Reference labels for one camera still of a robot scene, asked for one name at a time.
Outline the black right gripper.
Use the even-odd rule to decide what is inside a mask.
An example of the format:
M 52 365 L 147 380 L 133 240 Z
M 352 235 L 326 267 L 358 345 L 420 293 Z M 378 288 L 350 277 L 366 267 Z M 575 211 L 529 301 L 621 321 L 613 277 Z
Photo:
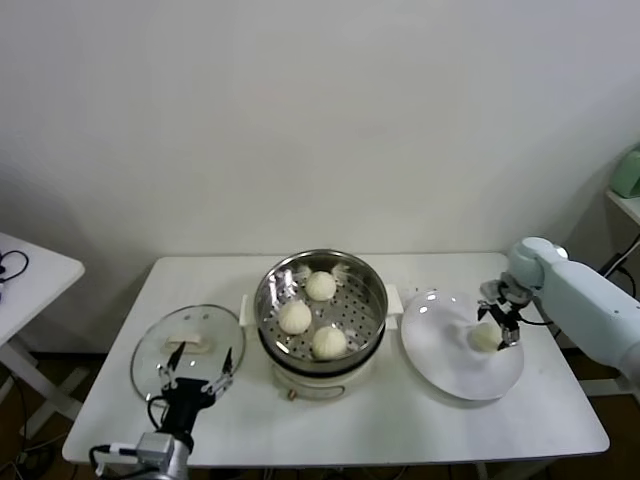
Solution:
M 481 321 L 486 315 L 500 326 L 501 341 L 499 350 L 516 346 L 520 341 L 519 323 L 522 321 L 520 311 L 523 306 L 520 304 L 504 301 L 490 302 L 488 300 L 478 301 L 477 320 Z

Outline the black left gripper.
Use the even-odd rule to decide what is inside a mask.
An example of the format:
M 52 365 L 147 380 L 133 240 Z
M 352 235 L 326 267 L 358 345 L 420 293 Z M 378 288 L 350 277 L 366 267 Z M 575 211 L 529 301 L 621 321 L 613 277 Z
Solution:
M 169 360 L 159 369 L 161 396 L 167 411 L 160 431 L 171 435 L 191 434 L 201 410 L 212 407 L 233 383 L 233 348 L 227 351 L 220 376 L 207 382 L 200 379 L 177 378 L 176 368 L 184 353 L 186 342 L 179 344 Z

